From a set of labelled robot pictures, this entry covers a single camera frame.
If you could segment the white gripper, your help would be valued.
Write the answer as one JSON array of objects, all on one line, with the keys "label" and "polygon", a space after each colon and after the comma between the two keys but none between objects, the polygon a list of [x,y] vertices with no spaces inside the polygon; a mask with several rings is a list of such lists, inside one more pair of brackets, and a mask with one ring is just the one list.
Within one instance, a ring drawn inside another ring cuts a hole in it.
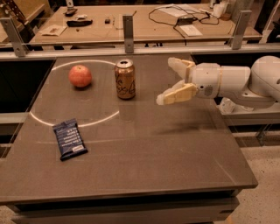
[{"label": "white gripper", "polygon": [[221,66],[216,63],[195,63],[186,59],[170,57],[168,66],[184,80],[177,82],[171,88],[159,94],[157,105],[170,105],[177,102],[186,102],[195,95],[199,98],[213,99],[218,95],[221,80]]}]

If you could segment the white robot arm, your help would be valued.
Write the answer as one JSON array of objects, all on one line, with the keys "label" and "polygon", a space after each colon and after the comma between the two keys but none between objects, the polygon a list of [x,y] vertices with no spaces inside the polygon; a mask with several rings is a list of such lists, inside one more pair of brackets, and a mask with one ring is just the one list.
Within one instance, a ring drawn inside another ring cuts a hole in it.
[{"label": "white robot arm", "polygon": [[181,80],[157,97],[157,104],[186,102],[194,96],[226,97],[250,108],[268,108],[280,102],[280,58],[263,56],[251,66],[221,66],[169,58],[168,66]]}]

